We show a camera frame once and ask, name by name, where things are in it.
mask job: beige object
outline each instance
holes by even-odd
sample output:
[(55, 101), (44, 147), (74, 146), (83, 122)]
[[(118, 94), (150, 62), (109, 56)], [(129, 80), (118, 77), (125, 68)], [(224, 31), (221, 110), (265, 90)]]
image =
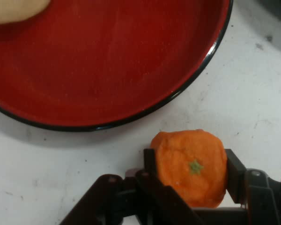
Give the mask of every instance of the beige object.
[(19, 22), (42, 12), (51, 0), (0, 0), (0, 24)]

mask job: black mechanical part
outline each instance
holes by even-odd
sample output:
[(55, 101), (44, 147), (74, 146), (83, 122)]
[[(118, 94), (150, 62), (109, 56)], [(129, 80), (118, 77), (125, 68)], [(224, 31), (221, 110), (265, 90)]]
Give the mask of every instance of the black mechanical part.
[(157, 178), (155, 151), (144, 150), (144, 170), (122, 180), (103, 175), (87, 191), (61, 225), (120, 225), (136, 215), (141, 225), (281, 225), (281, 183), (260, 170), (247, 170), (232, 150), (228, 186), (244, 208), (189, 208), (172, 187)]
[(226, 149), (228, 183), (227, 190), (234, 203), (242, 204), (244, 201), (244, 174), (245, 166), (231, 149)]

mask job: white table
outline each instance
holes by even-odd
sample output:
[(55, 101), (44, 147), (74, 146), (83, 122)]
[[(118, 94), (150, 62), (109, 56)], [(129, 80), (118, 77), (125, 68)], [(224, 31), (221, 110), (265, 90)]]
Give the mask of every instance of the white table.
[[(247, 167), (280, 180), (281, 4), (260, 2), (236, 0), (223, 42), (199, 78), (138, 121), (62, 133), (0, 113), (0, 225), (59, 224), (100, 175), (142, 167), (142, 149), (159, 130), (202, 128)], [(222, 206), (231, 205), (226, 195)]]

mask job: red plate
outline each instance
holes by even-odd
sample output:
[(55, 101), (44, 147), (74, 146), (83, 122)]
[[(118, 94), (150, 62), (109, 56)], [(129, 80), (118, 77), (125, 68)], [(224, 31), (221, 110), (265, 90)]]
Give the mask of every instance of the red plate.
[(53, 0), (0, 26), (0, 111), (72, 131), (147, 115), (204, 69), (231, 8), (232, 0)]

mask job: black rim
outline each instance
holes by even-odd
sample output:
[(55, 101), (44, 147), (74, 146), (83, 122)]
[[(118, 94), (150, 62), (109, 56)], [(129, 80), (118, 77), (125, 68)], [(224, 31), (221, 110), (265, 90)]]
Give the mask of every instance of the black rim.
[(43, 123), (38, 123), (38, 122), (35, 122), (35, 121), (27, 120), (25, 118), (14, 115), (11, 112), (9, 112), (9, 111), (1, 108), (1, 107), (0, 107), (0, 112), (2, 112), (3, 114), (5, 114), (5, 115), (7, 115), (7, 116), (19, 121), (19, 122), (26, 123), (26, 124), (34, 126), (34, 127), (48, 129), (48, 130), (69, 131), (69, 132), (83, 132), (83, 131), (94, 131), (94, 130), (103, 130), (103, 129), (108, 129), (108, 128), (114, 128), (114, 127), (124, 125), (124, 124), (129, 123), (129, 122), (138, 120), (138, 119), (140, 119), (140, 118), (142, 118), (146, 115), (149, 115), (150, 113), (156, 111), (157, 109), (160, 109), (161, 107), (163, 107), (164, 105), (169, 103), (171, 100), (173, 100), (175, 97), (177, 97), (179, 94), (181, 94), (189, 85), (191, 85), (191, 83), (205, 69), (207, 64), (210, 62), (210, 60), (214, 56), (216, 50), (218, 49), (218, 47), (219, 47), (219, 45), (220, 45), (220, 43), (221, 43), (221, 41), (224, 37), (224, 34), (226, 32), (227, 26), (228, 26), (229, 21), (230, 21), (232, 6), (233, 6), (233, 0), (230, 0), (229, 9), (228, 9), (228, 13), (227, 13), (227, 17), (226, 17), (223, 29), (220, 31), (218, 39), (215, 41), (214, 45), (212, 46), (212, 48), (213, 48), (212, 52), (205, 57), (202, 64), (200, 65), (200, 67), (176, 91), (171, 93), (169, 96), (167, 96), (166, 98), (164, 98), (163, 100), (161, 100), (157, 104), (149, 107), (148, 109), (146, 109), (142, 112), (139, 112), (139, 113), (137, 113), (133, 116), (127, 117), (127, 118), (122, 119), (122, 120), (117, 120), (117, 121), (113, 121), (113, 122), (109, 122), (109, 123), (105, 123), (105, 124), (98, 124), (98, 125), (91, 125), (91, 126), (73, 126), (73, 127), (72, 126), (69, 126), (69, 127), (68, 126), (55, 126), (55, 125), (43, 124)]

